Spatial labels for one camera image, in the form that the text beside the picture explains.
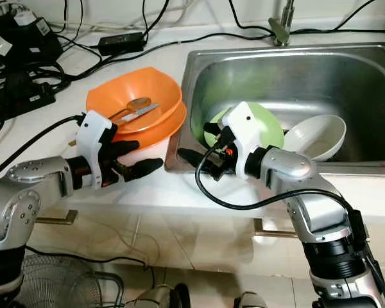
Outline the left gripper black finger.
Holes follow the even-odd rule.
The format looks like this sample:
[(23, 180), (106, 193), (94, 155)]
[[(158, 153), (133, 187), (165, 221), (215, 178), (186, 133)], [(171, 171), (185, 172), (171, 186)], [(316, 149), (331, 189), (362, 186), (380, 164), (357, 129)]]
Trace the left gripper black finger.
[(164, 165), (162, 158), (148, 158), (134, 162), (131, 166), (123, 166), (122, 177), (125, 182), (135, 181), (148, 176)]
[(133, 152), (134, 150), (138, 150), (139, 147), (139, 141), (115, 141), (112, 143), (112, 156), (113, 158), (119, 158)]

